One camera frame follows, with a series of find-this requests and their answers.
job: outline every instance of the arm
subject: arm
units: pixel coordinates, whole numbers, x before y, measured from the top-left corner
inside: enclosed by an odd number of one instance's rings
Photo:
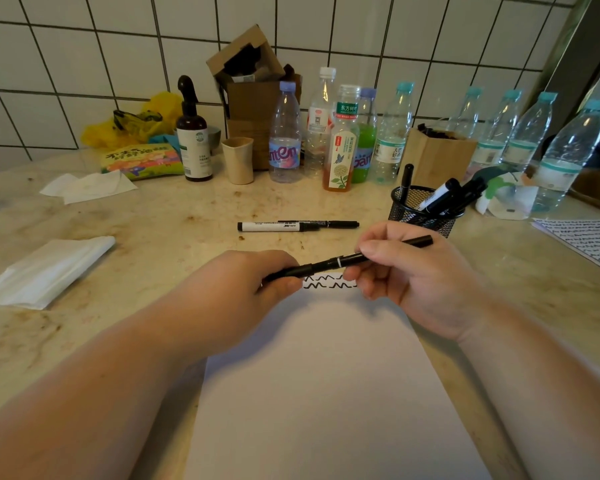
[[[235,345],[302,286],[282,251],[229,251],[80,347],[0,409],[0,479],[123,479],[186,366]]]
[[[434,237],[430,248],[400,242],[423,233]],[[459,343],[531,476],[600,479],[600,380],[588,368],[487,289],[442,236],[379,223],[358,248],[374,262],[348,268],[345,279]]]

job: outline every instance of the forearm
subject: forearm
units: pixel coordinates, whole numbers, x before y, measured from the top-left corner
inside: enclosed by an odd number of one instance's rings
[[[510,306],[460,345],[534,478],[600,479],[600,380],[588,368]]]
[[[182,371],[143,313],[96,336],[0,409],[0,479],[128,477]]]

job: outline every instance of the hand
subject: hand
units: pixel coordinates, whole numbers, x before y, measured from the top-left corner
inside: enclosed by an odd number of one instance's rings
[[[433,245],[418,249],[401,241],[430,234]],[[371,262],[346,268],[365,297],[387,296],[423,327],[460,341],[478,324],[493,300],[478,275],[440,234],[400,222],[380,222],[358,240]]]
[[[299,278],[261,286],[266,275],[290,266],[297,261],[284,251],[227,251],[143,312],[152,332],[188,365],[238,344],[274,306],[300,290]]]

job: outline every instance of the marble countertop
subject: marble countertop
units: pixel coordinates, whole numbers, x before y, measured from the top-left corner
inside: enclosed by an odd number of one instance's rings
[[[44,311],[0,307],[0,405],[49,371],[97,332],[167,292],[225,250],[288,251],[302,262],[352,252],[360,230],[243,233],[238,221],[356,219],[361,229],[384,220],[386,187],[355,185],[328,193],[320,182],[273,183],[257,173],[232,185],[221,156],[215,176],[137,182],[139,190],[65,206],[40,195],[53,178],[97,171],[89,151],[73,152],[0,173],[0,273],[50,239],[113,235],[115,247]],[[600,218],[600,210],[568,198],[552,218]],[[528,307],[561,339],[600,368],[600,267],[531,227],[474,210],[450,240],[480,273]],[[415,326],[465,428],[495,479],[527,474],[469,363],[452,342]],[[132,478],[179,479],[187,458],[204,363],[172,387]]]

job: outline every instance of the brown bottle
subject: brown bottle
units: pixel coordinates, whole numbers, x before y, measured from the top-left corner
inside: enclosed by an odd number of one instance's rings
[[[180,76],[178,89],[184,98],[182,116],[176,122],[184,176],[190,182],[204,182],[213,177],[207,122],[198,115],[198,98],[189,76]]]

